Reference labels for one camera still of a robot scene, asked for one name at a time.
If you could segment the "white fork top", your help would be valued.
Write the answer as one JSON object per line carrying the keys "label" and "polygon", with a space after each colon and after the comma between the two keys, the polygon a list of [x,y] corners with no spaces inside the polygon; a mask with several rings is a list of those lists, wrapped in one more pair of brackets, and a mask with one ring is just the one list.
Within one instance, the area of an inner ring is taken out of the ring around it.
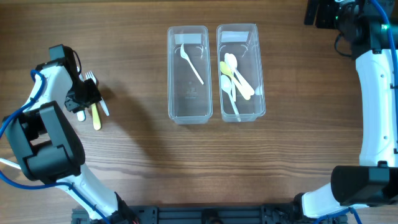
{"label": "white fork top", "polygon": [[[91,70],[90,70],[89,72],[86,73],[86,78],[87,78],[87,79],[92,79],[96,86],[99,85],[99,82],[98,82],[97,78],[95,77],[94,73],[93,73]],[[109,115],[110,115],[109,109],[108,109],[107,104],[106,104],[106,102],[104,101],[104,99],[101,98],[101,101],[100,101],[99,103],[100,103],[100,105],[101,105],[101,107],[102,107],[102,109],[103,109],[105,115],[106,115],[106,116],[109,116]]]}

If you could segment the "light blue plastic fork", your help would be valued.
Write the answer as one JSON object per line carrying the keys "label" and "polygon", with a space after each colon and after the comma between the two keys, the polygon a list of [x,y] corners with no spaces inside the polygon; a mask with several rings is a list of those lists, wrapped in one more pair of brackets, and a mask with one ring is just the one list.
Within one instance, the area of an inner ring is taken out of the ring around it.
{"label": "light blue plastic fork", "polygon": [[78,118],[78,120],[79,120],[80,122],[85,121],[86,115],[85,115],[85,112],[84,112],[84,111],[79,111],[79,112],[76,113],[76,115],[77,115],[77,118]]}

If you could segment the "yellow plastic fork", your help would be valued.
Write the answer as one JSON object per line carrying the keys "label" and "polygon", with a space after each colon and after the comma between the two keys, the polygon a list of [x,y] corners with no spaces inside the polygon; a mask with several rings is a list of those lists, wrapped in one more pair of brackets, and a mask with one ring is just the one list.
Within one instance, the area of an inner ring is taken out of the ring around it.
{"label": "yellow plastic fork", "polygon": [[100,116],[98,113],[96,103],[93,103],[91,105],[91,114],[92,114],[92,119],[93,119],[93,127],[96,131],[98,131],[101,129],[101,120],[100,120]]}

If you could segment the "white thick-handled spoon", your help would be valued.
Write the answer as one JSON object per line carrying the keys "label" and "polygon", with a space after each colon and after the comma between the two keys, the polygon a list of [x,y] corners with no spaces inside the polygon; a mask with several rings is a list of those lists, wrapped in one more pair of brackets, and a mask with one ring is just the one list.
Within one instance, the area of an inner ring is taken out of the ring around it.
{"label": "white thick-handled spoon", "polygon": [[237,63],[236,57],[235,57],[233,54],[226,54],[225,56],[226,56],[226,59],[225,59],[225,60],[226,60],[226,63],[227,63],[228,66],[230,67],[231,71],[232,71],[233,73],[236,74],[236,76],[237,76],[237,78],[238,78],[240,84],[241,84],[243,87],[245,87],[246,92],[247,92],[250,96],[254,95],[254,90],[253,90],[253,88],[251,87],[251,85],[250,85],[250,84],[246,81],[246,79],[237,71],[238,63]]}

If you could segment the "bent white plastic fork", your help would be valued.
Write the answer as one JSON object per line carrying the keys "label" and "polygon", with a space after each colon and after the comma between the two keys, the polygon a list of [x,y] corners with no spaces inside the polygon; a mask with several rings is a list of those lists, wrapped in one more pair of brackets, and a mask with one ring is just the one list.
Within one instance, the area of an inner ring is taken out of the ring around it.
{"label": "bent white plastic fork", "polygon": [[197,72],[196,68],[193,66],[193,64],[192,64],[192,62],[191,62],[191,60],[190,60],[188,54],[187,54],[186,51],[185,51],[184,44],[181,45],[181,48],[180,48],[180,56],[181,56],[181,58],[185,59],[185,60],[188,62],[189,66],[190,66],[191,69],[193,70],[193,72],[194,72],[194,74],[196,75],[196,77],[198,78],[199,82],[203,85],[203,84],[204,84],[204,81],[202,80],[201,76],[200,76],[199,73]]}

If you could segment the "yellow plastic spoon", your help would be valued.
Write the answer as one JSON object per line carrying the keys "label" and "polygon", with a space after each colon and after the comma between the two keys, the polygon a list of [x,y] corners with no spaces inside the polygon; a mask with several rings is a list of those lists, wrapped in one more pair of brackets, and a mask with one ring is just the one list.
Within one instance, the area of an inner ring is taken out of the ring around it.
{"label": "yellow plastic spoon", "polygon": [[[221,61],[221,62],[220,62],[220,70],[221,70],[221,73],[222,73],[223,75],[225,75],[225,74],[224,74],[224,66],[225,66],[224,61]],[[250,99],[251,99],[251,96],[246,92],[245,87],[243,87],[243,86],[240,84],[240,82],[238,81],[238,79],[237,79],[236,77],[234,77],[233,81],[234,81],[234,83],[235,83],[236,90],[238,90],[238,91],[241,93],[241,95],[243,96],[243,98],[244,98],[245,100],[250,100]]]}

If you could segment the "white thin spoon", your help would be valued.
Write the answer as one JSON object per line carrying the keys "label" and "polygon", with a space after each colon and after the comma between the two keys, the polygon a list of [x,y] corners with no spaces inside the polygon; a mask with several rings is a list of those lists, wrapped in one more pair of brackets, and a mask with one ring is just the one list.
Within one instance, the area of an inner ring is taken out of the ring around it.
{"label": "white thin spoon", "polygon": [[229,100],[232,106],[232,109],[235,113],[235,117],[237,119],[238,122],[241,122],[241,115],[239,114],[238,108],[236,106],[236,103],[233,100],[232,97],[232,84],[231,84],[231,80],[226,76],[226,75],[222,75],[220,77],[220,81],[221,81],[221,89],[227,93],[227,95],[229,96]]}

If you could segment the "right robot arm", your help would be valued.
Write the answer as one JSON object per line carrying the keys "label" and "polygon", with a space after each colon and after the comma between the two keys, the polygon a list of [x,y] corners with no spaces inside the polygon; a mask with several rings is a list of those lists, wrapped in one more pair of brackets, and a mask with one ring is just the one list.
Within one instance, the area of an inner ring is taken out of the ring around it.
{"label": "right robot arm", "polygon": [[328,184],[294,198],[290,217],[320,223],[359,208],[397,203],[397,1],[308,0],[304,23],[335,29],[350,45],[363,104],[356,166],[336,166]]}

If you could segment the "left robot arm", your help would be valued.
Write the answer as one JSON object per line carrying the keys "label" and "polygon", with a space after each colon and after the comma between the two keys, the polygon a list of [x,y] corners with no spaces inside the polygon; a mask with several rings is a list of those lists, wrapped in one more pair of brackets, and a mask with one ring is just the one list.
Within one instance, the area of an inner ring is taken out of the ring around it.
{"label": "left robot arm", "polygon": [[81,80],[77,53],[63,44],[49,49],[50,61],[31,70],[34,87],[26,103],[2,121],[23,174],[41,185],[23,185],[4,174],[1,179],[19,189],[56,187],[74,198],[90,223],[139,223],[139,217],[114,191],[105,187],[85,163],[83,145],[63,113],[77,113],[101,101],[92,79]]}

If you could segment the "left clear plastic container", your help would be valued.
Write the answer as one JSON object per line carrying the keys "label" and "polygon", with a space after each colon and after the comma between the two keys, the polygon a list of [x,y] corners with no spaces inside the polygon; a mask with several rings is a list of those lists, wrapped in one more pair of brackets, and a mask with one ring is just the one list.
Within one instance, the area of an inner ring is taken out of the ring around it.
{"label": "left clear plastic container", "polygon": [[[184,44],[202,85],[188,62],[181,58]],[[167,93],[169,118],[177,124],[205,124],[213,114],[208,29],[173,26],[167,31]]]}

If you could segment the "clear plastic container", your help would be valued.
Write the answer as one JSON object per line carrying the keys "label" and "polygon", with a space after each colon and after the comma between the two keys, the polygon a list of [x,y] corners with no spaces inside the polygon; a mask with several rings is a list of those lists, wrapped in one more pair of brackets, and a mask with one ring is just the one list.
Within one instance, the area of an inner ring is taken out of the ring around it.
{"label": "clear plastic container", "polygon": [[[188,62],[181,58],[184,44],[202,85]],[[213,114],[208,29],[173,26],[167,31],[167,93],[169,118],[177,124],[205,124]]]}
{"label": "clear plastic container", "polygon": [[224,54],[236,57],[237,71],[246,79],[254,90],[250,100],[245,100],[236,90],[235,101],[242,122],[251,122],[266,113],[264,95],[264,80],[262,75],[262,61],[259,33],[255,24],[222,24],[216,30],[218,75],[220,84],[221,116],[225,122],[238,123],[232,109],[229,96],[221,89],[220,62],[224,61]]}

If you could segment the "right clear plastic container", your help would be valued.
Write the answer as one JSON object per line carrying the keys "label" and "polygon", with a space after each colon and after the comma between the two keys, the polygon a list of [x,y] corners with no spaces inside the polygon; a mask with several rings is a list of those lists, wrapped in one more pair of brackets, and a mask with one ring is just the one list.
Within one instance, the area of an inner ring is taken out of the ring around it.
{"label": "right clear plastic container", "polygon": [[250,100],[245,100],[236,90],[235,101],[242,122],[251,122],[266,113],[264,95],[264,80],[262,75],[262,61],[259,33],[255,24],[222,24],[216,30],[218,75],[220,84],[221,116],[225,122],[238,123],[232,109],[229,96],[221,89],[220,62],[224,61],[224,54],[236,57],[237,71],[246,79],[254,90]]}

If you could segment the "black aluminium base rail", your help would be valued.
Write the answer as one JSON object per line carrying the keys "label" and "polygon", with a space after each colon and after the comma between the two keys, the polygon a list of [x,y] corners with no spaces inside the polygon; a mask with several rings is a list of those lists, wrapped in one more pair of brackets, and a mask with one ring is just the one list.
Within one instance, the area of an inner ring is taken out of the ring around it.
{"label": "black aluminium base rail", "polygon": [[133,206],[136,223],[191,224],[191,223],[313,223],[314,218],[293,220],[282,204],[248,207],[155,207]]}

